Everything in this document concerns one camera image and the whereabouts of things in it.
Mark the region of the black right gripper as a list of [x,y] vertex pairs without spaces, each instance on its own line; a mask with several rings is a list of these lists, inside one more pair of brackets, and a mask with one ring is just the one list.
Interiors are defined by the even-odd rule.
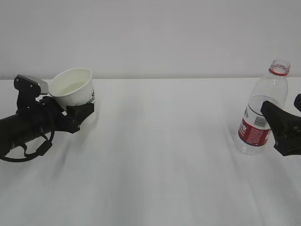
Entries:
[[[301,94],[294,100],[295,108],[301,112]],[[261,113],[268,122],[274,139],[274,148],[282,156],[301,154],[301,118],[288,113],[270,101],[264,101]]]

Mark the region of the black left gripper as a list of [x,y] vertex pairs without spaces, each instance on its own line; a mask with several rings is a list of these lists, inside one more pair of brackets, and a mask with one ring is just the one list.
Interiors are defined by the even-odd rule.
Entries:
[[62,131],[74,134],[81,124],[95,111],[93,103],[67,106],[64,110],[52,97],[35,101],[35,134]]

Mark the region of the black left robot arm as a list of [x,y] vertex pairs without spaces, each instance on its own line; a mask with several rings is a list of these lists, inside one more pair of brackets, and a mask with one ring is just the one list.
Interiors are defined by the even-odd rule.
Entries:
[[[0,120],[0,159],[26,162],[43,156],[51,147],[56,131],[74,134],[95,110],[93,103],[67,106],[64,110],[52,97],[43,97],[33,105],[17,110],[15,115]],[[43,137],[45,141],[33,153],[26,143]]]

